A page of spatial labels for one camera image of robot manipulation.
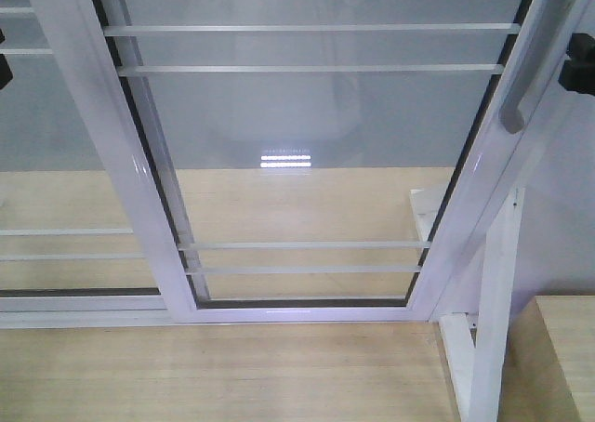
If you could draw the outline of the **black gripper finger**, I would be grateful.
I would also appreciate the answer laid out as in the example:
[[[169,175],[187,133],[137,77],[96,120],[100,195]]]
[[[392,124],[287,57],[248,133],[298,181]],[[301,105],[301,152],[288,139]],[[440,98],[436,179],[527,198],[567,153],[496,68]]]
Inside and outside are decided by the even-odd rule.
[[[587,33],[573,33],[566,49],[559,84],[567,91],[595,94],[594,38]]]
[[[6,55],[0,54],[0,89],[4,89],[13,80],[13,72],[10,69]]]

